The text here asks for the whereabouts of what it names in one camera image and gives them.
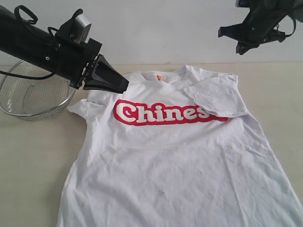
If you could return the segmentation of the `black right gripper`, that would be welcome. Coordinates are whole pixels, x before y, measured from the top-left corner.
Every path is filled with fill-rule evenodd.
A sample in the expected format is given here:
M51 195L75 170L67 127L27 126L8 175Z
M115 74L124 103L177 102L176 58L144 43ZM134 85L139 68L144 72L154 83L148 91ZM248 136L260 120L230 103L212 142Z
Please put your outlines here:
M283 42L293 35L278 30L279 22L292 15L292 0L238 0L236 7L249 8L250 11L242 23L220 27L218 37L240 38L236 45L239 55L264 43Z

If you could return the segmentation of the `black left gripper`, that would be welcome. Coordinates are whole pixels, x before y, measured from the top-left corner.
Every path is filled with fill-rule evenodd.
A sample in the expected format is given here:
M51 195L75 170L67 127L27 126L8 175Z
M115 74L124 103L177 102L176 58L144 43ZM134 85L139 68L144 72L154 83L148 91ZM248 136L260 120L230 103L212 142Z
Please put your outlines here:
M80 88L84 80L83 90L123 94L129 81L117 72L102 54L98 55L101 47L102 43L94 39L80 44L73 41L61 43L58 52L59 69L56 74L69 80L70 87L75 89Z

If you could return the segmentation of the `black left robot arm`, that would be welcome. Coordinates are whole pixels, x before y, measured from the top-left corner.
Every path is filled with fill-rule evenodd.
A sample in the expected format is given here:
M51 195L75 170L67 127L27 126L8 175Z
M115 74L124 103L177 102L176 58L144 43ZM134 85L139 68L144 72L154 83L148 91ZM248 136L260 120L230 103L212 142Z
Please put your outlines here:
M11 12L0 8L0 50L48 72L39 80L58 75L70 87L122 94L128 80L99 53L102 44L87 38L91 23L78 9L59 29L45 32L35 25L37 16L24 5Z

